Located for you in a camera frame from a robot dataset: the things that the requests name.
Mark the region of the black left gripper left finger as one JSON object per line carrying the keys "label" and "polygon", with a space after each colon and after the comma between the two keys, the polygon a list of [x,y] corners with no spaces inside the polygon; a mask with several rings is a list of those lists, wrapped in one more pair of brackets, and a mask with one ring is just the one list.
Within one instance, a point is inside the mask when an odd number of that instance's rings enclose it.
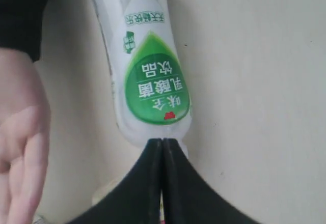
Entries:
{"label": "black left gripper left finger", "polygon": [[160,223],[161,166],[162,140],[150,139],[122,181],[69,223]]}

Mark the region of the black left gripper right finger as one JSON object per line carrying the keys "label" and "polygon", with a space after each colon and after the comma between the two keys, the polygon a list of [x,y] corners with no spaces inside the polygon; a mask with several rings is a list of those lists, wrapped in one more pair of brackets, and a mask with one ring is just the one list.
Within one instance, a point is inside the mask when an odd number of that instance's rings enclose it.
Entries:
{"label": "black left gripper right finger", "polygon": [[165,223],[258,223],[209,186],[176,139],[164,138],[160,144]]}

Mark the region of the open bare human hand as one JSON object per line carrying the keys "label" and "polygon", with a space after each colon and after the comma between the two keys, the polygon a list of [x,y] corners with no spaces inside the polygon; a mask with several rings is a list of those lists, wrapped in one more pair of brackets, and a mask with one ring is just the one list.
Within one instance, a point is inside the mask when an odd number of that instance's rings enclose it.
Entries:
{"label": "open bare human hand", "polygon": [[50,106],[30,57],[1,48],[1,223],[32,223],[48,167]]}

